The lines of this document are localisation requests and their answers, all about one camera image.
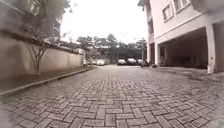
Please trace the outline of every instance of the road edge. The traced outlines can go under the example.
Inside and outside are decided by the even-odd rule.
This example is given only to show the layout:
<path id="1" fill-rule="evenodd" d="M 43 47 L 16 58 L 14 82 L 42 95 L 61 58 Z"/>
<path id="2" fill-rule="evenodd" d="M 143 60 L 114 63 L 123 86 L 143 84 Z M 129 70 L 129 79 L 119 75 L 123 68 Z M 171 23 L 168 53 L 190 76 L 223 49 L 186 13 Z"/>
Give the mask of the road edge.
<path id="1" fill-rule="evenodd" d="M 64 78 L 67 78 L 67 77 L 70 77 L 70 76 L 73 76 L 73 75 L 84 73 L 84 72 L 93 70 L 95 68 L 96 67 L 84 68 L 84 69 L 81 69 L 81 70 L 78 70 L 78 71 L 75 71 L 75 72 L 72 72 L 72 73 L 68 73 L 68 74 L 64 74 L 64 75 L 61 75 L 61 76 L 56 76 L 56 77 L 53 77 L 53 78 L 49 78 L 49 79 L 46 79 L 46 80 L 26 84 L 26 85 L 23 85 L 23 86 L 14 88 L 14 89 L 10 89 L 10 90 L 1 92 L 0 97 L 5 96 L 5 95 L 9 95 L 9 94 L 12 94 L 12 93 L 16 93 L 16 92 L 19 92 L 19 91 L 22 91 L 22 90 L 25 90 L 27 88 L 31 88 L 31 87 L 34 87 L 34 86 L 43 85 L 43 84 L 46 84 L 46 83 L 49 83 L 49 82 L 52 82 L 52 81 L 55 81 L 55 80 L 61 80 L 61 79 L 64 79 Z"/>

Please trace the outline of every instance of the parked car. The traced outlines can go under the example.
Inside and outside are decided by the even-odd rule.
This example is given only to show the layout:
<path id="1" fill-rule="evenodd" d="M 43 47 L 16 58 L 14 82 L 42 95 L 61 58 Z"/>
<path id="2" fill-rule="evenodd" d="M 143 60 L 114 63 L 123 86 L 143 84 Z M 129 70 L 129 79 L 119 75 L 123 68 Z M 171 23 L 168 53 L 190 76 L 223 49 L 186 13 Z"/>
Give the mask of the parked car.
<path id="1" fill-rule="evenodd" d="M 93 65 L 97 65 L 97 61 L 96 61 L 96 60 L 93 60 L 93 61 L 92 61 L 92 64 L 93 64 Z"/>
<path id="2" fill-rule="evenodd" d="M 136 65 L 137 61 L 134 58 L 128 58 L 127 60 L 128 65 Z"/>
<path id="3" fill-rule="evenodd" d="M 124 59 L 119 59 L 117 65 L 126 65 L 126 61 Z"/>
<path id="4" fill-rule="evenodd" d="M 97 61 L 98 66 L 104 66 L 105 64 L 106 64 L 106 62 L 103 59 Z"/>
<path id="5" fill-rule="evenodd" d="M 84 67 L 86 67 L 86 66 L 88 66 L 88 65 L 89 65 L 89 61 L 87 61 L 87 60 L 83 60 L 83 62 L 82 62 L 82 63 L 83 63 L 83 66 L 84 66 Z"/>
<path id="6" fill-rule="evenodd" d="M 141 66 L 142 63 L 143 63 L 143 60 L 142 60 L 142 59 L 138 59 L 138 60 L 137 60 L 137 63 L 138 63 L 139 66 Z"/>

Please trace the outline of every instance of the pole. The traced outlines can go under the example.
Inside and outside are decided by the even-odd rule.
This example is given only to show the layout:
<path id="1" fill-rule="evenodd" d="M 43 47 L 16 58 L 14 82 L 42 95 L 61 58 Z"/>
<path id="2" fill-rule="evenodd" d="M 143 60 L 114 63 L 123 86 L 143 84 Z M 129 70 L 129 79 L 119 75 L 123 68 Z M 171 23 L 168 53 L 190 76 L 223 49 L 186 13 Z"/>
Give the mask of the pole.
<path id="1" fill-rule="evenodd" d="M 142 43 L 142 67 L 144 67 L 144 44 Z"/>

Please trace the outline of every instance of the pillar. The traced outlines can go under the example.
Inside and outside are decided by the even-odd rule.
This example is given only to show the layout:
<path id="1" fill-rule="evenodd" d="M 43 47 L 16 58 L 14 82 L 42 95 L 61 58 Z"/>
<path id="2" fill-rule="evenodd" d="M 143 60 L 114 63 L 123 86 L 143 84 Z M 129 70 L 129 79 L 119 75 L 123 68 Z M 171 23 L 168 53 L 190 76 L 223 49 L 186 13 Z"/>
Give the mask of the pillar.
<path id="1" fill-rule="evenodd" d="M 151 62 L 151 46 L 150 46 L 149 42 L 147 43 L 147 62 L 148 63 Z"/>
<path id="2" fill-rule="evenodd" d="M 161 56 L 160 56 L 160 46 L 159 46 L 159 44 L 158 43 L 155 43 L 155 64 L 156 65 L 160 65 L 160 58 L 161 58 Z"/>
<path id="3" fill-rule="evenodd" d="M 215 44 L 215 31 L 214 26 L 211 23 L 206 25 L 206 34 L 208 42 L 208 73 L 216 72 L 216 44 Z"/>

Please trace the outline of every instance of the cobblestone pavement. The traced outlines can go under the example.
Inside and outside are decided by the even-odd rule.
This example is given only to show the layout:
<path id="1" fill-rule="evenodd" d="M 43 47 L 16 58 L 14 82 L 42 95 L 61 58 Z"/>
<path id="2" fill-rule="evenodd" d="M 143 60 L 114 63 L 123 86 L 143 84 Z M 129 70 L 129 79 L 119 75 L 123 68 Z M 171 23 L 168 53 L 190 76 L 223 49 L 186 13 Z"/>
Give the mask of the cobblestone pavement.
<path id="1" fill-rule="evenodd" d="M 14 128 L 224 128 L 223 90 L 222 83 L 105 66 L 7 97 L 2 107 Z"/>

